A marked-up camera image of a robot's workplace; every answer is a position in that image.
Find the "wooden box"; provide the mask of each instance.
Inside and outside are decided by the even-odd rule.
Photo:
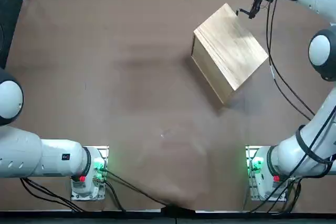
[[[192,58],[224,105],[268,55],[225,4],[194,31]]]

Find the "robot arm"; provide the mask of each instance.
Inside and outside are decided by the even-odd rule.
[[[254,0],[250,12],[244,10],[243,12],[247,13],[249,18],[254,18],[262,1]],[[333,23],[336,22],[335,0],[291,1],[306,6],[331,23],[331,27],[321,30],[313,36],[309,45],[309,60],[324,80],[336,81],[336,26],[333,26]],[[264,161],[260,173],[255,174],[260,199],[277,199],[283,189],[283,187],[278,187],[279,178],[285,180],[288,175],[336,174],[336,164],[329,161],[329,158],[336,153],[335,108],[336,87],[331,90],[319,111],[307,125],[299,127],[293,136],[282,141],[279,145],[263,146],[257,151],[258,160]],[[312,144],[320,129],[323,131],[309,150],[308,146]],[[293,173],[292,171],[305,155],[306,158]],[[270,198],[269,195],[275,189],[277,189],[276,193]]]
[[[21,86],[0,68],[0,178],[71,177],[76,200],[104,199],[104,187],[95,181],[106,168],[98,149],[71,140],[40,139],[34,133],[7,126],[21,113]]]

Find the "brown tablecloth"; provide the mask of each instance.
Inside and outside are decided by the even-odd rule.
[[[197,210],[241,210],[245,145],[277,144],[306,123],[276,89],[267,62],[218,111],[213,91],[190,61],[200,23],[225,3],[249,9],[252,1],[25,0],[7,63],[25,92],[14,125],[41,138],[109,145],[109,168],[158,198]],[[240,18],[265,47],[266,9],[253,20]],[[327,25],[279,0],[273,58],[315,111],[331,85],[310,66],[307,48]],[[68,178],[38,181],[69,197]],[[304,181],[297,211],[336,212],[335,182]],[[59,208],[33,199],[18,179],[0,183],[0,209]],[[116,188],[127,209],[160,207]],[[81,206],[115,209],[109,196]]]

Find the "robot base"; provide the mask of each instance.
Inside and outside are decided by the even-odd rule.
[[[107,169],[109,155],[108,146],[86,146],[91,155],[91,166],[83,181],[71,179],[71,200],[103,200],[105,199],[106,173],[97,168]]]
[[[265,200],[273,190],[281,183],[274,180],[267,166],[267,152],[270,146],[247,146],[246,157],[249,171],[249,185],[252,200]],[[268,199],[275,201],[279,194],[287,186],[288,182],[282,186]],[[280,196],[278,201],[286,201],[286,192]]]

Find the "black cable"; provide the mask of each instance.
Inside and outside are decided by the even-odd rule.
[[[275,0],[275,4],[274,4],[274,8],[273,8],[273,14],[272,14],[272,19],[271,19],[271,31],[270,31],[270,37],[268,40],[268,24],[269,24],[269,12],[270,12],[270,5],[271,2],[269,2],[268,4],[268,8],[267,8],[267,18],[266,18],[266,45],[267,45],[267,50],[268,50],[268,60],[269,60],[269,65],[271,68],[271,72],[272,72],[272,76],[273,76],[273,80],[275,85],[277,86],[278,90],[280,91],[280,93],[282,94],[282,96],[287,100],[287,102],[296,110],[298,111],[301,115],[303,115],[308,121],[311,120],[310,117],[308,117],[306,114],[304,114],[298,107],[296,107],[289,99],[288,97],[284,94],[284,92],[281,90],[279,84],[277,83],[277,80],[275,79],[275,75],[273,73],[272,67],[274,67],[274,69],[276,69],[274,62],[272,60],[272,56],[271,56],[271,47],[272,47],[272,34],[273,34],[273,19],[274,19],[274,13],[275,13],[275,8],[277,6],[277,1]]]
[[[1,34],[2,34],[2,44],[1,44],[1,48],[0,48],[0,55],[1,55],[2,51],[5,48],[5,31],[4,31],[4,27],[2,26],[1,23],[0,23],[0,30],[1,30]]]
[[[279,201],[281,195],[282,195],[286,190],[291,191],[291,188],[293,187],[294,183],[295,183],[295,180],[293,180],[293,181],[291,181],[291,182],[288,183],[288,185],[287,185],[287,186],[282,190],[282,192],[279,194],[278,198],[274,201],[273,205],[268,209],[268,211],[266,212],[267,214],[268,214],[269,212],[272,211],[273,207],[274,207],[275,204]]]
[[[298,111],[301,115],[303,115],[308,121],[310,121],[311,119],[306,115],[304,114],[301,110],[299,110],[289,99],[288,97],[284,94],[284,92],[281,90],[278,82],[276,79],[274,79],[274,83],[275,85],[277,86],[278,90],[280,91],[280,93],[282,94],[282,96],[286,99],[286,101],[294,108],[296,109],[296,111]]]
[[[328,118],[326,119],[326,121],[324,122],[323,126],[321,127],[321,129],[319,130],[319,132],[317,133],[317,135],[315,136],[314,140],[311,142],[311,144],[309,145],[309,149],[311,150],[311,148],[314,146],[315,142],[317,141],[317,139],[319,138],[319,136],[321,135],[321,133],[323,132],[324,128],[327,126],[327,124],[329,123],[329,121],[331,120],[331,118],[333,117],[333,115],[335,114],[336,111],[336,106],[333,108],[333,110],[330,112]],[[295,171],[299,168],[299,166],[303,163],[303,161],[306,159],[306,157],[308,156],[307,153],[304,154],[304,156],[302,157],[302,159],[299,161],[299,163],[294,167],[294,169],[288,174],[287,178],[284,179],[272,192],[271,194],[261,203],[259,204],[259,206],[257,206],[256,208],[254,208],[253,210],[251,210],[249,213],[252,213],[256,210],[258,210],[260,207],[262,207],[266,202],[268,202],[268,200],[272,197],[272,195],[295,173]]]
[[[38,196],[38,195],[32,193],[32,191],[29,190],[29,188],[26,186],[26,184],[25,184],[25,182],[24,182],[24,180],[23,180],[22,178],[20,178],[20,181],[21,181],[23,187],[26,189],[26,191],[27,191],[30,195],[34,196],[35,198],[42,199],[42,200],[45,200],[45,201],[48,201],[48,202],[57,203],[57,204],[66,206],[66,207],[70,208],[71,210],[73,210],[73,211],[75,211],[75,212],[77,211],[77,210],[76,210],[75,208],[73,208],[72,206],[69,206],[69,205],[67,205],[67,204],[64,204],[63,202],[60,202],[60,201],[57,201],[57,200],[52,200],[52,199],[47,199],[47,198],[44,198],[44,197],[41,197],[41,196]]]
[[[76,208],[78,211],[83,211],[85,212],[85,210],[83,210],[82,208],[78,207],[75,203],[71,202],[70,200],[59,196],[55,193],[53,193],[52,191],[50,191],[48,188],[36,183],[35,181],[29,179],[29,178],[24,178],[23,179],[26,183],[28,183],[32,188],[40,191],[41,193],[44,193],[50,197],[54,197],[54,198],[58,198],[60,200],[62,200],[64,203],[71,205],[72,207]]]
[[[110,175],[116,177],[117,179],[121,180],[121,181],[124,182],[125,184],[129,185],[130,187],[132,187],[132,188],[133,188],[134,190],[136,190],[138,193],[143,194],[144,196],[150,198],[151,200],[153,200],[153,201],[155,201],[155,202],[157,202],[157,203],[160,203],[160,204],[162,204],[162,205],[164,205],[164,206],[166,206],[166,207],[168,206],[168,204],[166,204],[166,203],[164,203],[164,202],[162,202],[162,201],[160,201],[160,200],[157,200],[157,199],[153,198],[152,196],[148,195],[148,194],[145,193],[144,191],[142,191],[142,190],[138,189],[137,187],[133,186],[132,184],[128,183],[126,180],[122,179],[121,177],[119,177],[118,175],[114,174],[113,172],[110,172],[109,170],[106,170],[106,169],[101,169],[101,171],[102,171],[102,172],[107,172],[108,174],[110,174]]]
[[[275,0],[274,7],[273,7],[273,14],[272,14],[272,19],[271,19],[271,26],[270,26],[270,38],[269,38],[269,45],[267,46],[268,49],[268,56],[269,56],[269,63],[270,65],[272,64],[276,73],[280,77],[280,79],[284,82],[284,84],[287,86],[287,88],[292,92],[292,94],[302,103],[302,105],[312,114],[315,115],[315,113],[302,101],[302,99],[294,92],[294,90],[291,88],[291,86],[284,80],[280,72],[278,71],[277,67],[274,64],[272,55],[271,55],[271,44],[272,44],[272,34],[273,34],[273,20],[274,20],[274,14],[275,14],[275,9],[277,7],[277,2],[278,0]],[[267,25],[266,25],[266,41],[268,44],[268,23],[269,23],[269,11],[270,11],[270,3],[268,5],[268,10],[267,10]]]
[[[122,212],[126,212],[126,210],[122,207],[119,198],[117,196],[117,193],[115,191],[115,189],[113,188],[112,184],[110,184],[108,181],[105,181],[105,184],[110,188],[110,190],[112,191],[113,197],[115,202],[117,203],[117,207],[119,208],[119,210],[121,210]]]

